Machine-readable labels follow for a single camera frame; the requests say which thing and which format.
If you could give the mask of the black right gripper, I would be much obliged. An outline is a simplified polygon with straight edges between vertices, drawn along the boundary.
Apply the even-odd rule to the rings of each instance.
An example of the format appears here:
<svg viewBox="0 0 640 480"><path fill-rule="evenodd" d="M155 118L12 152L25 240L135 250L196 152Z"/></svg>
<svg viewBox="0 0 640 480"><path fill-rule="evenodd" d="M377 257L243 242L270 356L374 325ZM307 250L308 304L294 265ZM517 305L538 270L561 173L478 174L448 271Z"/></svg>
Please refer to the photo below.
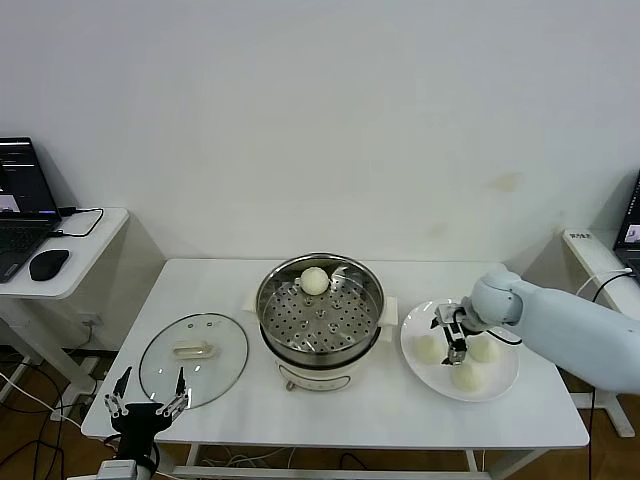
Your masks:
<svg viewBox="0 0 640 480"><path fill-rule="evenodd" d="M479 318L463 315L457 324L445 324L442 329L447 341L447 353L442 365L460 365L464 362L467 353L465 336L476 336L488 329L488 325ZM440 320L435 317L431 322L431 329L440 325Z"/></svg>

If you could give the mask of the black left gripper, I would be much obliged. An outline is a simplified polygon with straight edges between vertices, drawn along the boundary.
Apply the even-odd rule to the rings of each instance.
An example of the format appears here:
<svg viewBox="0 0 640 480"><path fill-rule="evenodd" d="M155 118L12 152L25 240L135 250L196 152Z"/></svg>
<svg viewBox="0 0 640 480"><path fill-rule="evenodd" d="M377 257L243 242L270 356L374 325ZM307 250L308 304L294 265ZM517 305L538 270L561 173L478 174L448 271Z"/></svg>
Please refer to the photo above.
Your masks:
<svg viewBox="0 0 640 480"><path fill-rule="evenodd" d="M129 403L124 397L132 367L126 368L111 393L104 396L104 404L111 417L112 428L120 434L117 459L140 460L151 458L155 436L167 430L172 418L180 416L188 407L190 394L186 387L184 368L179 369L173 398L166 404Z"/></svg>

